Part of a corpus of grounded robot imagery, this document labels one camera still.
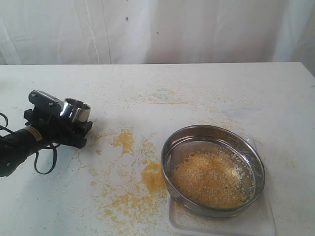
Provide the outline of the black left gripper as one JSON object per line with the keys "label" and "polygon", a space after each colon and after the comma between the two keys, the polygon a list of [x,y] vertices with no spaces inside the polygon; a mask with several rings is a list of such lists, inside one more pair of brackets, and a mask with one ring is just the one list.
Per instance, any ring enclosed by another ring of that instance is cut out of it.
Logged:
{"label": "black left gripper", "polygon": [[45,148],[50,144],[82,149],[93,122],[71,124],[60,117],[59,108],[33,108],[24,111],[23,146]]}

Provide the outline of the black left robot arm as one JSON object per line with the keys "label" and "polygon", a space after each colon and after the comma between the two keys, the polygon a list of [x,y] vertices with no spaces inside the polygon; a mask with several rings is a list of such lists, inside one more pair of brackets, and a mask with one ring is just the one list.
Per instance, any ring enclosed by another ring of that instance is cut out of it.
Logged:
{"label": "black left robot arm", "polygon": [[27,120],[25,127],[11,131],[1,126],[1,130],[8,132],[0,138],[0,176],[7,177],[29,156],[35,154],[34,169],[37,173],[43,174],[37,169],[39,151],[51,149],[53,151],[53,163],[49,174],[56,166],[60,145],[82,149],[85,147],[87,133],[91,130],[91,121],[84,123],[72,123],[64,118],[58,118],[52,114],[40,111],[38,108],[28,109],[24,112],[24,119]]}

